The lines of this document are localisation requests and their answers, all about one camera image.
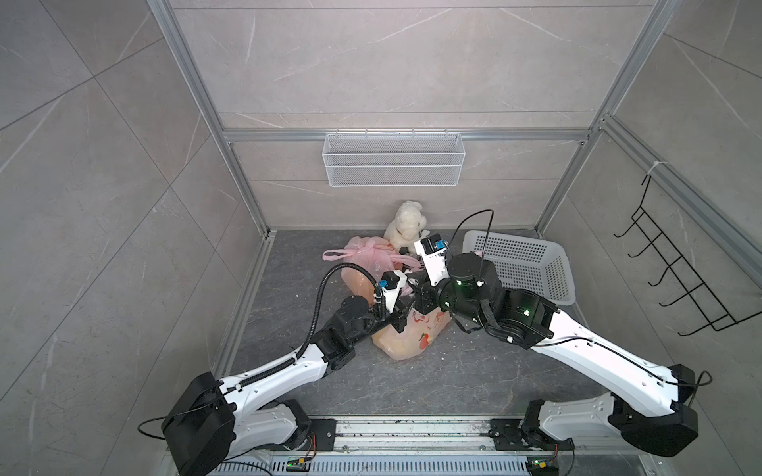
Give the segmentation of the plain pink plastic bag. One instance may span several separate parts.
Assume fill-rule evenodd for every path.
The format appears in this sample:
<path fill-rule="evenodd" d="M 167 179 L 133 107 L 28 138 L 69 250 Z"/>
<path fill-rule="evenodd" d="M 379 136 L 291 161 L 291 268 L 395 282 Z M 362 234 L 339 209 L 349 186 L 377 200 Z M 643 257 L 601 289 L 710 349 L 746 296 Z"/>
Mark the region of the plain pink plastic bag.
<path fill-rule="evenodd" d="M 408 360 L 422 354 L 450 324 L 452 318 L 444 311 L 431 311 L 422 315 L 410 310 L 402 332 L 387 325 L 372 337 L 373 343 L 395 361 Z"/>

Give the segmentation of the pink plastic bag with print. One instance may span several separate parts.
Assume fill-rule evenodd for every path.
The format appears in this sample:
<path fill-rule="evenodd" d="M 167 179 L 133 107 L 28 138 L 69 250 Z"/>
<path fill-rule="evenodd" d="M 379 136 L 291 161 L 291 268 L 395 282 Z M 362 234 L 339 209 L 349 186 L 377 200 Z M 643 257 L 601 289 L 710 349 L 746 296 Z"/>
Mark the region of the pink plastic bag with print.
<path fill-rule="evenodd" d="M 402 271 L 405 267 L 413 271 L 422 269 L 417 258 L 399 254 L 389 241 L 381 237 L 355 236 L 343 248 L 323 252 L 323 261 L 359 265 L 375 281 L 381 280 L 385 272 Z M 359 271 L 344 268 L 341 279 L 353 295 L 365 298 L 371 305 L 374 303 L 373 285 Z"/>

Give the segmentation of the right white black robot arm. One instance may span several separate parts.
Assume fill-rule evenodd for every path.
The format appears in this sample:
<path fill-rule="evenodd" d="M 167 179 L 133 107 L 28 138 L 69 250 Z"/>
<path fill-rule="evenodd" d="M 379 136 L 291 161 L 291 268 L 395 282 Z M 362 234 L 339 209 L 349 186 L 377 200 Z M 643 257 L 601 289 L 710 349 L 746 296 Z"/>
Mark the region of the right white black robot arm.
<path fill-rule="evenodd" d="M 586 400 L 531 402 L 518 426 L 525 444 L 546 448 L 576 438 L 620 438 L 646 453 L 673 457 L 698 438 L 690 402 L 700 382 L 690 368 L 649 362 L 548 299 L 504 288 L 494 265 L 473 252 L 452 257 L 441 248 L 419 256 L 427 273 L 413 285 L 419 313 L 446 311 L 466 333 L 482 330 L 551 357 L 605 388 Z"/>

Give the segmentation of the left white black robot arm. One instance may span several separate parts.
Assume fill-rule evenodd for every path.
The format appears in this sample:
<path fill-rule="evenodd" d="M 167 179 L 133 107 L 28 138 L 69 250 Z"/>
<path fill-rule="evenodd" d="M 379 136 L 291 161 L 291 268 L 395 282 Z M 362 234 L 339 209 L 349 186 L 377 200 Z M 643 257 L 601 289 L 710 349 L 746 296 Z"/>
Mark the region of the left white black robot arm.
<path fill-rule="evenodd" d="M 284 395 L 343 368 L 355 346 L 391 324 L 404 327 L 412 296 L 395 305 L 369 305 L 351 296 L 296 350 L 256 369 L 218 379 L 210 372 L 192 379 L 164 418 L 162 434 L 182 475 L 206 475 L 224 460 L 262 446 L 298 447 L 311 422 Z"/>

